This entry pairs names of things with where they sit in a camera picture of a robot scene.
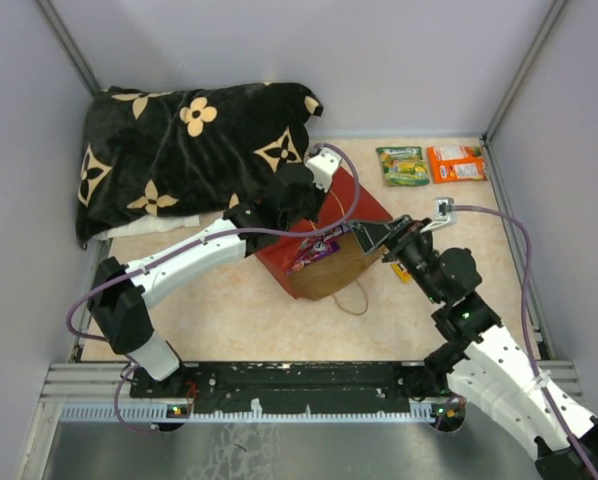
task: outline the beige flower print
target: beige flower print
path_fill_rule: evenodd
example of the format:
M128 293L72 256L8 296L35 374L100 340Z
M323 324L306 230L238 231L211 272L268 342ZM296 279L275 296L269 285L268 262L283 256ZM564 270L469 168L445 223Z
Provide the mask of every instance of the beige flower print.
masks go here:
M148 106L148 100L151 98L163 97L164 95L170 95L172 92L163 93L119 93L113 95L112 98L115 100L121 100L122 102L132 102L132 114L135 116L135 120L139 119L139 116Z
M208 106L206 97L198 97L190 103L190 107L183 107L179 111L179 117L188 125L188 135L198 137L203 132L203 124L217 118L217 109Z
M172 198L170 195L159 196L157 187L152 180L148 181L144 193L145 195L143 197L128 204L128 208L143 208L150 215L156 217L159 208L171 207L179 201L176 198Z
M77 191L77 198L86 207L90 203L92 194L94 193L97 186L101 181L110 173L112 167L104 165L95 157L92 153L92 148L88 145L85 155L83 156L83 162L81 164L81 183L79 184L79 190Z
M277 171L282 160L286 163L301 161L290 135L290 127L286 128L277 140L255 150L254 153L268 162L273 172Z
M308 95L306 95L306 98L304 99L303 103L306 105L306 109L310 112L310 115L314 115L315 111L317 110L317 107L320 106L319 102L316 99Z
M239 203L239 195L233 193L230 197L230 202L228 203L228 208L232 208Z

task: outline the metal frame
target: metal frame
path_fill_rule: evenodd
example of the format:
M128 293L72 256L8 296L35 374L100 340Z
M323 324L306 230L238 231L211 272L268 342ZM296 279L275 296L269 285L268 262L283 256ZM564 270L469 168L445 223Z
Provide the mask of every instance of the metal frame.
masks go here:
M493 141L495 135L499 131L499 127L501 127L501 124L510 110L512 103L521 91L524 81L532 69L532 66L537 61L537 58L545 46L546 41L555 30L561 18L563 18L563 14L569 2L570 0L553 0L552 5L548 10L548 14L541 24L539 32L537 32L537 36L535 37L530 49L521 62L517 73L512 79L512 83L508 87L508 90L506 90L503 100L501 101L499 108L497 108L497 111L495 112L488 129L484 133L483 138L486 145L489 145Z
M492 189L495 194L495 200L497 201L497 206L499 210L509 215L514 215L512 211L512 206L510 205L510 198L508 197L508 193L503 183L503 179L501 178L501 174L499 172L499 165L497 164L497 159L494 156L492 149L490 146L482 141L482 147L484 149L487 165L488 165L488 178L490 180L490 184L492 185ZM517 276L519 278L519 283L521 284L523 280L523 271L526 264L526 249L524 244L524 238L521 232L519 232L514 225L510 224L509 222L503 222L503 228L506 232L506 237L508 238L508 245L510 246L510 251L512 252L512 261L515 266L515 270L517 271ZM554 358L554 344L552 342L552 338L546 328L545 322L545 315L543 313L543 308L541 306L541 300L539 299L539 294L537 293L537 286L532 276L530 274L529 279L529 286L528 286L528 310L529 310L529 317L532 329L535 333L535 341L539 347L539 353L543 359L550 359Z
M550 34L558 25L559 20L563 17L565 7L569 0L554 0L542 26L535 37L532 46L526 54L519 70L514 79L508 87L506 94L495 113L487 131L482 136L482 145L488 156L490 165L490 179L492 182L495 197L500 210L506 213L512 213L510 201L505 191L503 181L500 176L496 157L491 149L491 142L499 131L499 128L504 121L511 105L519 94L524 81L535 64L539 53L544 47ZM71 63L79 74L81 81L88 88L91 94L95 94L101 89L101 83L97 79L91 65L88 63L83 52L80 50L72 35L68 31L66 25L61 19L52 0L35 0L35 3L40 9L44 19L47 21L49 28L56 36L58 42L68 55ZM523 242L520 235L514 229L504 222L504 228L508 237L508 242L513 255L513 260L517 273L520 276L523 271L524 249ZM98 252L96 261L92 270L88 273L88 281L94 278L95 266L100 260L106 258L110 249L110 242L98 243L96 248ZM544 327L542 308L540 300L536 291L535 282L531 279L530 283L530 317L535 331L535 340L540 346L542 356L551 358L554 349L553 343L547 330ZM79 321L77 328L86 330L89 326L90 315L83 307L79 313ZM83 343L78 340L73 340L71 343L71 351L68 362L78 362ZM410 362L413 365L420 364L420 362ZM551 370L551 376L554 381L570 396L572 396L579 403L584 404L581 388L574 368L570 361L560 360L543 360L540 362L543 369ZM119 376L124 368L123 363L109 363L109 362L88 362L88 363L65 363L53 364L50 366L48 376L44 383L41 393L41 398L35 412L33 424L29 432L28 443L26 446L25 455L22 457L19 467L17 469L16 477L18 480L40 480L46 466L46 461L53 442L55 431L58 422L61 418L68 420L78 417L80 421L94 420L97 415L101 415L101 408L108 412L106 416L109 417L109 409L111 407L111 399L119 382ZM155 405L153 400L138 400L129 397L130 385L126 385L121 390L120 402L124 408L133 410L135 408L142 408L145 410L146 405ZM78 405L98 405L99 410L93 408L91 410L75 412L75 406Z
M46 20L48 27L52 30L57 41L64 49L70 62L75 67L75 70L79 74L79 78L90 91L91 95L94 95L101 90L101 83L97 79L94 70L86 60L83 52L72 38L72 35L66 28L59 12L57 12L52 0L35 0L35 3L39 7L41 15Z

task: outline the pillowcase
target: pillowcase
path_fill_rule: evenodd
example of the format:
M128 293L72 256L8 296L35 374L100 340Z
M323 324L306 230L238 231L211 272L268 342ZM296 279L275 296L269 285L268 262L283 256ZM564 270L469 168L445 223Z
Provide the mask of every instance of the pillowcase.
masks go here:
M175 228L190 228L201 225L199 215L190 217L155 217L153 215L144 215L139 220L130 222L128 225L111 228L105 232L95 235L95 240L109 240L119 237L134 237L136 235L146 235L148 233L164 233Z
M304 126L323 107L298 83L95 95L84 127L76 234L93 236L145 215L224 210L257 199L270 176L301 162Z

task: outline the purple cable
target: purple cable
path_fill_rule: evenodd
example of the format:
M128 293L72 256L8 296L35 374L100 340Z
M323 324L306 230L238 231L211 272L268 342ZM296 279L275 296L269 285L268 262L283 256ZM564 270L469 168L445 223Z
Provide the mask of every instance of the purple cable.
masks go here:
M507 220L521 231L524 238L524 242L526 244L526 264L524 265L523 280L521 282L521 329L523 331L523 342L526 346L526 351L528 353L528 359L530 360L530 367L532 368L532 373L535 375L535 377L538 377L540 369L537 360L532 354L532 341L530 339L530 331L528 328L528 316L526 313L528 310L528 289L530 286L530 263L532 262L532 242L530 241L530 234L528 233L528 230L515 217L500 212L499 210L493 210L485 207L477 207L473 205L453 205L452 210L456 212L478 212L487 213L488 215L494 215L496 217L500 217L504 220ZM598 480L597 470L588 458L588 455L586 455L586 452L584 452L583 447L581 446L581 443L579 443L577 437L575 437L572 433L572 430L570 430L570 427L568 426L566 419L563 418L563 415L559 411L559 407L557 406L555 399L552 397L552 394L545 387L542 387L541 391L544 397L546 398L546 401L550 405L550 409L555 414L557 421L561 425L561 428L563 428L564 432L566 433L566 436L568 437L568 441L572 445L572 448L575 449L575 451L581 458L581 461L590 472L590 475L592 475L592 478L594 480Z
M132 430L133 432L143 433L143 434L159 433L159 430L156 430L156 429L148 430L146 428L135 427L134 425L131 425L130 423L126 422L123 419L123 417L121 416L121 410L119 409L119 396L121 395L121 388L123 387L123 384L130 379L130 376L133 373L135 373L135 371L138 368L139 368L139 364L132 365L121 375L121 381L117 385L117 389L115 390L115 397L114 397L114 401L113 401L113 405L114 405L114 409L115 409L115 417L117 417L117 420L119 421L120 424L122 424L128 430Z

